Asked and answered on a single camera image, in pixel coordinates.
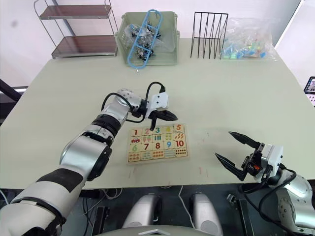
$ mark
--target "printed number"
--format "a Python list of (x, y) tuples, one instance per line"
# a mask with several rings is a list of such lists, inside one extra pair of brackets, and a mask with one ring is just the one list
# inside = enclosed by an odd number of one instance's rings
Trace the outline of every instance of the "printed number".
[(183, 140), (176, 141), (176, 144), (178, 147), (182, 147), (182, 146), (184, 146), (184, 141)]

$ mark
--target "blue plastic chain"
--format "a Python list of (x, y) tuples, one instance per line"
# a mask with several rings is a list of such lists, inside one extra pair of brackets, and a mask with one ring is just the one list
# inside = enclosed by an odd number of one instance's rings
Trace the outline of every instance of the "blue plastic chain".
[[(158, 25), (157, 25), (156, 27), (153, 27), (153, 26), (147, 24), (147, 22), (148, 22), (148, 17), (149, 17), (149, 15), (150, 15), (151, 12), (155, 12), (156, 14), (158, 14), (158, 15), (160, 16)], [(159, 28), (161, 27), (162, 20), (163, 20), (163, 16), (162, 16), (162, 14), (161, 14), (159, 11), (154, 10), (154, 9), (151, 9), (151, 10), (149, 10), (149, 11), (147, 12), (146, 16), (145, 16), (144, 19), (143, 19), (143, 22), (142, 22), (142, 25), (141, 25), (141, 29), (139, 30), (139, 32), (138, 32), (138, 34), (137, 34), (137, 37), (136, 37), (136, 40), (134, 41), (134, 43), (133, 43), (133, 45), (132, 45), (132, 48), (131, 48), (131, 50), (130, 50), (130, 52), (129, 52), (129, 55), (128, 55), (128, 57), (127, 57), (128, 64), (129, 64), (131, 67), (136, 68), (136, 69), (141, 69), (141, 68), (143, 68), (143, 67), (145, 67), (145, 66), (147, 65), (149, 56), (146, 57), (146, 60), (143, 61), (143, 64), (140, 65), (140, 66), (135, 66), (133, 63), (131, 63), (130, 60), (131, 60), (131, 58), (132, 58), (132, 56), (133, 56), (133, 54), (134, 54), (135, 48), (140, 48), (140, 49), (142, 49), (142, 50), (144, 50), (144, 51), (147, 51), (147, 52), (148, 52), (148, 55), (150, 55), (150, 54), (152, 53), (152, 48), (153, 48), (153, 45), (154, 45), (155, 40), (156, 40), (156, 38), (157, 38), (157, 34), (158, 34), (158, 32), (159, 32)], [(140, 46), (140, 45), (138, 44), (138, 39), (139, 39), (139, 37), (140, 37), (140, 34), (142, 33), (142, 29), (143, 29), (143, 28), (147, 29), (147, 27), (148, 27), (148, 28), (152, 28), (152, 29), (155, 30), (155, 34), (154, 34), (154, 37), (153, 37), (153, 40), (152, 40), (152, 43), (151, 43), (149, 49), (147, 49), (147, 48), (145, 48), (145, 47), (143, 47), (143, 46)]]

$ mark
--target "white wall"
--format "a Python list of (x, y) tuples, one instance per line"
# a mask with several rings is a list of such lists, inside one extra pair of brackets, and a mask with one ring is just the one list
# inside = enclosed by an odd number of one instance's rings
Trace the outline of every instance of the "white wall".
[[(276, 19), (272, 25), (274, 43), (277, 42), (300, 0), (112, 0), (118, 26), (127, 11), (174, 11), (178, 14), (177, 28), (181, 37), (191, 37), (195, 11), (229, 13), (229, 17)], [(59, 0), (59, 4), (101, 4), (101, 0)], [(11, 86), (25, 86), (33, 80), (54, 49), (33, 10), (33, 0), (0, 1), (0, 77)], [(72, 20), (76, 34), (100, 30), (105, 20)], [(61, 39), (53, 21), (45, 21), (56, 41)]]
[(277, 52), (304, 89), (315, 76), (315, 0), (302, 2)]

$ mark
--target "wooden number puzzle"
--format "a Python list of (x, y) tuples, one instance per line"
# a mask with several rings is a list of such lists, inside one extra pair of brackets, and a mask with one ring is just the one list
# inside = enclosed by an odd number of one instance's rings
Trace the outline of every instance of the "wooden number puzzle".
[(185, 125), (134, 128), (130, 131), (128, 162), (188, 157)]

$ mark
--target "brown shelf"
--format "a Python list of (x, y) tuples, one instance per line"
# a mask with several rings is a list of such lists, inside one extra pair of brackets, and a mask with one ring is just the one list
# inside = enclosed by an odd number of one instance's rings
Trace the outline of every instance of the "brown shelf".
[(48, 6), (39, 17), (42, 20), (107, 19), (111, 10), (110, 5), (58, 5)]
[(51, 54), (53, 58), (116, 55), (115, 37), (112, 35), (64, 37)]

